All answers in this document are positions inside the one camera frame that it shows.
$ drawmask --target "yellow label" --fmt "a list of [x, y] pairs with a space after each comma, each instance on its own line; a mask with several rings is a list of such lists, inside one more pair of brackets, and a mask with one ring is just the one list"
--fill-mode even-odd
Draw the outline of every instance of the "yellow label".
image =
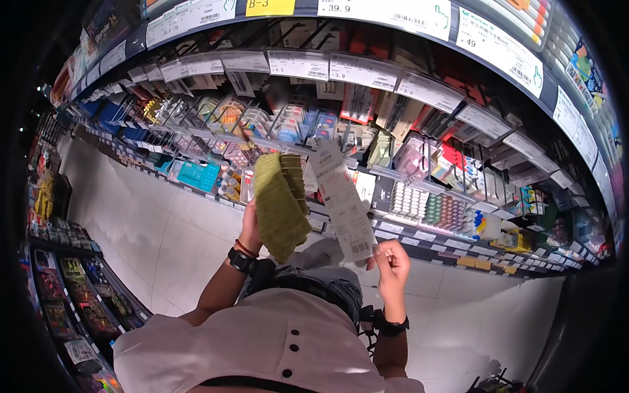
[[245, 16], [292, 15], [295, 0], [247, 0]]

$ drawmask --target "floor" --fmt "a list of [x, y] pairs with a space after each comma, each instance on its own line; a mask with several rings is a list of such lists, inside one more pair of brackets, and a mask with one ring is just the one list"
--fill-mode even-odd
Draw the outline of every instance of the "floor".
[[[80, 138], [60, 143], [72, 185], [68, 219], [153, 313], [192, 310], [242, 225], [242, 212], [127, 168]], [[318, 241], [311, 234], [300, 249]], [[377, 270], [359, 271], [364, 304], [381, 307]], [[465, 392], [507, 368], [526, 381], [552, 324], [562, 279], [520, 280], [413, 261], [406, 286], [409, 377], [427, 393]]]

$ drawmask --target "knitted item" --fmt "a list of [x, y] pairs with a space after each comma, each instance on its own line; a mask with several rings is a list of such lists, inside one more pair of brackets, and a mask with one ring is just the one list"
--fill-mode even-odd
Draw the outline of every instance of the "knitted item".
[[278, 263], [286, 263], [312, 230], [305, 217], [309, 209], [299, 156], [263, 155], [255, 163], [253, 176], [260, 239]]

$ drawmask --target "black watch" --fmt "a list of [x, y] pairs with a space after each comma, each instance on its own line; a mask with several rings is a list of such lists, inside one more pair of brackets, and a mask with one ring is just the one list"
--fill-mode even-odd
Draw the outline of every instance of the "black watch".
[[244, 274], [250, 273], [253, 262], [257, 260], [256, 258], [249, 257], [247, 254], [240, 250], [236, 250], [233, 247], [227, 253], [227, 257], [230, 259], [230, 265], [234, 266], [236, 270], [239, 270]]
[[389, 322], [384, 319], [384, 313], [382, 310], [376, 310], [376, 322], [374, 328], [379, 330], [379, 334], [385, 337], [397, 337], [404, 330], [409, 328], [408, 317], [403, 323]]

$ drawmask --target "white shirt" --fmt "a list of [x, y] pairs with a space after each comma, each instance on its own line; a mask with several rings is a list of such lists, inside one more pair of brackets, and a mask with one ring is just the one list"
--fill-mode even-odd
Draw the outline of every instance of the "white shirt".
[[126, 393], [184, 393], [227, 376], [326, 393], [424, 392], [417, 380], [382, 378], [339, 307], [282, 288], [248, 296], [197, 327], [156, 314], [116, 340], [114, 371]]

